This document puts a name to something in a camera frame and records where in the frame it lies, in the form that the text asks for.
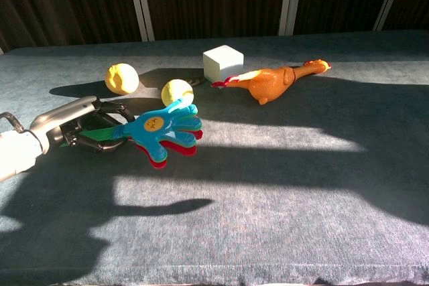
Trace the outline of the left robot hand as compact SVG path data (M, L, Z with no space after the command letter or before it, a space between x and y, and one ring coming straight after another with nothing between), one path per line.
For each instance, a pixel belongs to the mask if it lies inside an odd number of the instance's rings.
M110 152L125 144L125 139L91 139L85 130L110 129L120 122L111 115L121 115L132 122L135 116L122 103L101 101L96 96L86 96L38 115L29 131L40 142L43 154L51 148L66 144L84 147L90 151Z

